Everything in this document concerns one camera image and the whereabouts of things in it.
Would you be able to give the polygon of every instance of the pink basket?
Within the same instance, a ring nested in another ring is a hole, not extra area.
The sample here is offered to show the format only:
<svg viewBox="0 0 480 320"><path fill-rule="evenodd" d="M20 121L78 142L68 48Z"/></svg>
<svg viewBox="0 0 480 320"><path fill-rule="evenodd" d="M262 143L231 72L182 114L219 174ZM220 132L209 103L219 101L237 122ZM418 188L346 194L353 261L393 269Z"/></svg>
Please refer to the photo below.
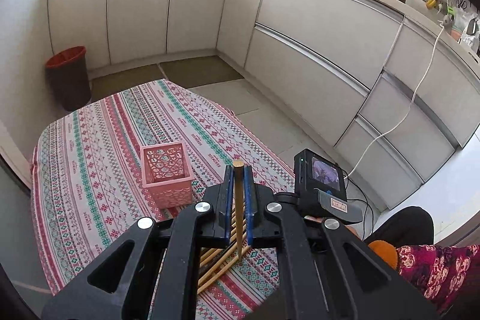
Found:
<svg viewBox="0 0 480 320"><path fill-rule="evenodd" d="M193 202L194 178L185 142L147 145L140 148L142 184L161 209Z"/></svg>

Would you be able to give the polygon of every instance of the trash can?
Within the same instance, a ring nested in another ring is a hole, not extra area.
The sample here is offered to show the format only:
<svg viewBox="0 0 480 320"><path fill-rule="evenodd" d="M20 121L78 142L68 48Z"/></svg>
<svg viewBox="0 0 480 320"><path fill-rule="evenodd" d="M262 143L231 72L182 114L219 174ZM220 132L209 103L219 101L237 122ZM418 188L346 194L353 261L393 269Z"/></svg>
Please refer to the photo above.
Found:
<svg viewBox="0 0 480 320"><path fill-rule="evenodd" d="M80 109L92 98L85 53L84 46L76 46L57 53L45 64L53 95L68 112Z"/></svg>

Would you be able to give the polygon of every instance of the display screen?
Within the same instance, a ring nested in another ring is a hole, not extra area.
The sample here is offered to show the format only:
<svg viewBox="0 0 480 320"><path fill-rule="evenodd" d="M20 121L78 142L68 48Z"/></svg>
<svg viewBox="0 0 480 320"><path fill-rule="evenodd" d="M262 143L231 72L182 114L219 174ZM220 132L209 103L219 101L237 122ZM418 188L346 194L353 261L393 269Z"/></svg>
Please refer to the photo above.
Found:
<svg viewBox="0 0 480 320"><path fill-rule="evenodd" d="M335 190L340 190L337 169L315 157L311 158L311 176L324 185L330 186Z"/></svg>

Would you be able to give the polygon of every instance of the table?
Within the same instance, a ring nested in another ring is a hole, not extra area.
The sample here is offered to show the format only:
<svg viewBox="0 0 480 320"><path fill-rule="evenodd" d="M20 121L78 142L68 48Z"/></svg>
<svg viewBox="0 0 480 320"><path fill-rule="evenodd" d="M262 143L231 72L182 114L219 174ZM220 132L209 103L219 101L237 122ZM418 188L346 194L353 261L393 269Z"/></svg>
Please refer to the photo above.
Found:
<svg viewBox="0 0 480 320"><path fill-rule="evenodd" d="M32 162L34 230L54 294L139 218L178 214L156 207L140 170L140 146L176 140L187 145L194 202L233 159L252 166L255 182L293 191L292 170L233 112L167 80L83 107L44 130ZM196 318L240 319L278 284L275 250L250 250L198 296Z"/></svg>

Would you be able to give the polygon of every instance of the person's leg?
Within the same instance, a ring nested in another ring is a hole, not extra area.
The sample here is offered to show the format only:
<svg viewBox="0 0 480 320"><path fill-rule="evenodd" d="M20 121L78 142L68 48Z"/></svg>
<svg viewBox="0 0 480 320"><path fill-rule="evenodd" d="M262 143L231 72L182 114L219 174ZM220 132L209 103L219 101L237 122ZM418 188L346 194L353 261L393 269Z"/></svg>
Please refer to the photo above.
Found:
<svg viewBox="0 0 480 320"><path fill-rule="evenodd" d="M374 233L365 239L370 244L383 240L395 248L402 246L421 246L434 243L434 221L418 206L402 209L385 221Z"/></svg>

